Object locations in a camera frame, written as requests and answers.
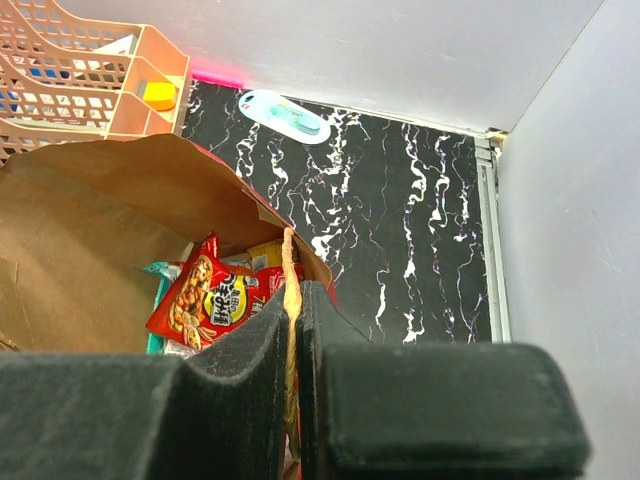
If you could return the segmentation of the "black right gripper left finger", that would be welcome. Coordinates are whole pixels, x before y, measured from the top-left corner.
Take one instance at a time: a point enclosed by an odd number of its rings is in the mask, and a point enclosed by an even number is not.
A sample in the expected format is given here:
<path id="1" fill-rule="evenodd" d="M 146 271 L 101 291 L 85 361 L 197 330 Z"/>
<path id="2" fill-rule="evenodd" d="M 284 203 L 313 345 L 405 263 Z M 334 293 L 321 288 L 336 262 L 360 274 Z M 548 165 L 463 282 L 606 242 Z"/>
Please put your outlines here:
<path id="1" fill-rule="evenodd" d="M 190 358 L 3 354 L 5 479 L 276 479 L 287 315 L 275 294 Z"/>

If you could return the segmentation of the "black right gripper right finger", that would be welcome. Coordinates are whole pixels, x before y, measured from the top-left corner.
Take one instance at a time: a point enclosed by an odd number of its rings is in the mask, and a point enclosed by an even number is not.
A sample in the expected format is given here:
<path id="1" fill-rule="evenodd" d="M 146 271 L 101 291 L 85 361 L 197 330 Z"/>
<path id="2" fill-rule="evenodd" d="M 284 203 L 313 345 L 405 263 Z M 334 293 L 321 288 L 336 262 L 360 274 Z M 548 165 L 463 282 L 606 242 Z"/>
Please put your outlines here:
<path id="1" fill-rule="evenodd" d="M 527 344 L 368 340 L 317 281 L 297 323 L 306 479 L 578 479 L 590 457 L 554 359 Z"/>

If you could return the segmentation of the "red brown paper bag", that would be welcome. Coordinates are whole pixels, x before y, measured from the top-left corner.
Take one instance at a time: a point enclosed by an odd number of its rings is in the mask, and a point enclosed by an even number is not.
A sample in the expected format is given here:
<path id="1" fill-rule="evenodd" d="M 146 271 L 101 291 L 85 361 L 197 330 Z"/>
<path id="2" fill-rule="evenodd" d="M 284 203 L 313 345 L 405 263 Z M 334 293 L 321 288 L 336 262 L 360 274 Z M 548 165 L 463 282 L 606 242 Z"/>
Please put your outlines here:
<path id="1" fill-rule="evenodd" d="M 50 145 L 1 171 L 3 354 L 149 355 L 142 272 L 210 233 L 221 254 L 281 239 L 285 219 L 219 158 L 171 134 Z M 332 275 L 299 235 L 305 281 Z"/>

